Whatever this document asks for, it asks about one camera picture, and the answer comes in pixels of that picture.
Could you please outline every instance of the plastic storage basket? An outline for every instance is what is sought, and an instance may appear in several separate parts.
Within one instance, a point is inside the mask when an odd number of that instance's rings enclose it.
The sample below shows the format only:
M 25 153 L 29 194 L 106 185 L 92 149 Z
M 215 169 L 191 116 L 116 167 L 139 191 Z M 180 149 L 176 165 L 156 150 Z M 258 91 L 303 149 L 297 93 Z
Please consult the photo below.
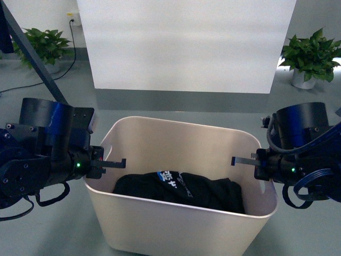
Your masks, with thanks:
M 272 182 L 254 178 L 253 166 L 231 166 L 231 157 L 250 157 L 260 147 L 249 133 L 127 117 L 102 141 L 106 160 L 127 159 L 125 169 L 107 169 L 85 179 L 107 243 L 146 255 L 242 255 L 277 209 Z M 180 171 L 209 179 L 230 178 L 242 187 L 246 214 L 112 194 L 125 174 Z

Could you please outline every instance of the white flower pot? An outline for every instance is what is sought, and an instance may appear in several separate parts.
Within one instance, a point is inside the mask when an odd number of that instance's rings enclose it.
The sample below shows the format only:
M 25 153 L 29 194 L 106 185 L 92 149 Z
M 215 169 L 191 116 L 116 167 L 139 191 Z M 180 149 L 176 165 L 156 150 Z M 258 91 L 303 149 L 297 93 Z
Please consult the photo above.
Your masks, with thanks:
M 44 65 L 45 68 L 47 69 L 47 71 L 50 73 L 50 74 L 54 74 L 54 73 L 57 73 L 60 71 L 60 65 L 59 65 L 59 60 L 55 60 L 55 64 L 52 65 L 52 64 L 46 64 Z
M 300 89 L 312 89 L 315 86 L 317 79 L 312 77 L 307 82 L 304 82 L 304 74 L 304 71 L 299 73 L 298 69 L 295 68 L 292 85 Z

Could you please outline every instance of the floor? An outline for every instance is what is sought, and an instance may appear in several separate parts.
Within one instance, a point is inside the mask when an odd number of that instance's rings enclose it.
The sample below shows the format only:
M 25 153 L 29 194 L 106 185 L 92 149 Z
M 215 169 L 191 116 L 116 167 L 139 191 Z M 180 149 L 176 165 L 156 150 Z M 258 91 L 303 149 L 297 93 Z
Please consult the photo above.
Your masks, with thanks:
M 63 73 L 71 64 L 62 62 Z M 56 83 L 68 100 L 77 107 L 93 107 L 98 117 L 92 144 L 99 145 L 115 121 L 126 116 L 146 116 L 189 123 L 239 129 L 254 135 L 264 148 L 268 147 L 261 117 L 303 102 L 326 104 L 329 123 L 340 121 L 334 112 L 341 107 L 341 70 L 335 71 L 331 83 L 318 82 L 312 90 L 300 90 L 290 85 L 292 71 L 278 68 L 265 113 L 208 113 L 166 111 L 124 111 L 98 108 L 88 61 L 77 61 L 70 72 Z M 40 82 L 33 70 L 20 66 L 17 60 L 0 60 L 0 90 Z M 44 85 L 2 93 L 0 97 L 0 127 L 19 119 L 24 97 L 53 100 Z M 71 193 L 63 201 L 41 208 L 37 206 L 24 218 L 1 223 L 2 255 L 136 255 L 110 248 L 102 235 L 90 198 L 81 180 L 71 181 Z M 281 197 L 281 185 L 275 184 L 279 208 L 251 243 L 244 256 L 251 255 L 340 255 L 341 204 L 332 200 L 314 202 L 307 210 L 295 210 Z M 59 185 L 45 188 L 44 198 L 61 192 Z M 25 209 L 19 202 L 1 211 L 0 216 Z

